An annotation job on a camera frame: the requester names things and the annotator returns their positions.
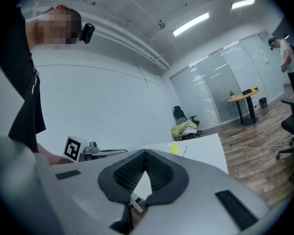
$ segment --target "yellow cloth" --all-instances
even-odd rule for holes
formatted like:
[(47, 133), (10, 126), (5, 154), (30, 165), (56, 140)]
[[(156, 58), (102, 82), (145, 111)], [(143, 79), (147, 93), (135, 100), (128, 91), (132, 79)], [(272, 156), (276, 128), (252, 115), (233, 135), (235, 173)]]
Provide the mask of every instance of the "yellow cloth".
[(188, 121), (186, 121), (184, 123), (175, 125), (171, 129), (172, 137), (179, 135), (180, 133), (182, 133), (183, 131), (185, 131), (187, 127), (192, 127), (192, 128), (195, 128), (196, 129), (197, 128), (197, 125), (194, 124), (190, 120), (188, 120)]

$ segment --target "white shirt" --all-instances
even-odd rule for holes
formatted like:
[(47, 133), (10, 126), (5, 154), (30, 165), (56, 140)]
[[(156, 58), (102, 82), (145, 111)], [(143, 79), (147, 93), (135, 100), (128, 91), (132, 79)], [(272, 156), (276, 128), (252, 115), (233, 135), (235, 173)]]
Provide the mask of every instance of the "white shirt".
[(286, 50), (288, 49), (291, 53), (291, 62), (290, 64), (287, 66), (287, 73), (292, 73), (294, 72), (294, 53), (293, 50), (291, 48), (291, 46), (289, 45), (289, 43), (285, 40), (285, 39), (281, 39), (280, 40), (280, 48), (278, 48), (280, 51), (280, 55), (283, 59), (283, 63), (285, 61), (285, 57), (286, 57)]

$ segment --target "person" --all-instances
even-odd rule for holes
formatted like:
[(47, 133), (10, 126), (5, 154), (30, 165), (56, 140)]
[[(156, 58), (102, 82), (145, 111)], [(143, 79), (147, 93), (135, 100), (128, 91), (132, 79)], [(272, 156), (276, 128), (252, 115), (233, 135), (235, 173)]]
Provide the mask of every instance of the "person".
[(46, 129), (40, 102), (40, 79), (31, 58), (38, 45), (74, 44), (81, 34), (81, 15), (57, 5), (40, 16), (26, 20), (20, 8), (13, 8), (0, 33), (0, 67), (24, 99), (9, 132), (9, 137), (46, 156), (50, 165), (71, 163), (37, 143), (36, 134)]
[(276, 40), (275, 37), (269, 38), (268, 44), (271, 50), (277, 48), (280, 51), (280, 55), (283, 59), (281, 66), (282, 72), (288, 73), (294, 92), (294, 53), (291, 46), (285, 39)]

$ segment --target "black rubber pad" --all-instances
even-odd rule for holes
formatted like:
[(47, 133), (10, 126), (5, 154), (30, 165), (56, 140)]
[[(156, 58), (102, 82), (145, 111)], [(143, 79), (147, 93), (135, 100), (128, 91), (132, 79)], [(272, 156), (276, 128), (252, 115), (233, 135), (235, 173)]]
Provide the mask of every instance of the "black rubber pad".
[(217, 192), (215, 195), (242, 231), (258, 221), (229, 190)]
[(70, 170), (67, 172), (58, 173), (55, 176), (57, 177), (58, 180), (62, 180), (62, 179), (74, 177), (78, 174), (80, 174), (78, 170)]

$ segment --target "black and white marker cube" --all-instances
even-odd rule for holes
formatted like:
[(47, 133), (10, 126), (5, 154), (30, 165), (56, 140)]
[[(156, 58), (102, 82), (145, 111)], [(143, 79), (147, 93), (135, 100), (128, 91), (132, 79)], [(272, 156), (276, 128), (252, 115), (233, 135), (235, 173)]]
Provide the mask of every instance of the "black and white marker cube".
[(68, 136), (63, 156), (73, 162), (78, 162), (80, 154), (87, 146), (89, 146), (89, 141), (74, 136)]

